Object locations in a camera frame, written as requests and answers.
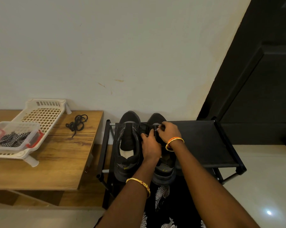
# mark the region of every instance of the black sneaker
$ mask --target black sneaker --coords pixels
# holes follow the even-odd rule
[[[165,149],[166,143],[160,138],[159,133],[156,130],[156,128],[164,121],[166,121],[166,119],[161,114],[154,113],[147,121],[145,133],[149,134],[149,131],[154,128],[156,141],[161,144],[162,155],[155,168],[152,182],[156,185],[165,186],[172,184],[176,178],[176,155],[174,152]]]
[[[113,153],[115,157],[114,175],[126,182],[137,171],[141,162],[140,118],[133,112],[126,112],[117,127]]]

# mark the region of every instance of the shoe tongue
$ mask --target shoe tongue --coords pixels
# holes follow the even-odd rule
[[[123,151],[130,151],[134,150],[134,147],[135,147],[135,139],[132,134],[132,123],[126,123],[126,127],[121,138],[120,149]]]

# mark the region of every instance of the wooden table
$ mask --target wooden table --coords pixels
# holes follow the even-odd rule
[[[0,121],[11,121],[19,112],[0,110]],[[74,121],[74,117],[79,114],[88,115],[88,121],[84,123],[84,130],[71,138],[73,132],[65,124]],[[70,115],[64,113],[40,148],[31,154],[39,161],[36,167],[31,167],[23,160],[0,159],[0,190],[41,199],[49,197],[45,196],[45,190],[58,194],[79,189],[82,174],[90,164],[87,161],[102,116],[103,111],[73,111]]]

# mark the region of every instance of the orange bracelet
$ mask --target orange bracelet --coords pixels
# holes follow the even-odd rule
[[[180,140],[182,140],[182,141],[184,142],[184,140],[183,140],[182,138],[180,138],[180,137],[173,137],[173,138],[171,138],[171,139],[168,140],[168,142],[167,142],[167,144],[166,144],[166,146],[165,146],[165,149],[168,150],[168,151],[173,151],[173,150],[168,149],[168,146],[169,146],[169,144],[170,144],[172,141],[178,140],[178,139],[180,139]]]

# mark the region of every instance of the gold bangle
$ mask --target gold bangle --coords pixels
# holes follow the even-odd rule
[[[127,183],[129,180],[135,180],[135,181],[139,182],[140,184],[142,184],[142,185],[147,189],[147,192],[148,192],[147,198],[150,197],[150,189],[149,189],[148,185],[147,185],[145,182],[143,182],[143,181],[141,181],[141,180],[139,180],[139,179],[136,179],[136,178],[134,178],[134,177],[131,177],[131,178],[129,178],[129,179],[126,180],[126,183]]]
[[[178,140],[178,139],[182,140],[182,141],[183,141],[183,143],[184,143],[184,140],[183,140],[182,138],[175,137],[175,138],[172,138],[171,140],[169,140],[169,141],[168,141],[168,143],[167,143],[167,144],[166,144],[166,146],[165,146],[165,149],[166,149],[166,150],[168,150],[168,151],[173,152],[173,150],[168,149],[168,145],[169,145],[172,141],[174,141],[174,140]]]

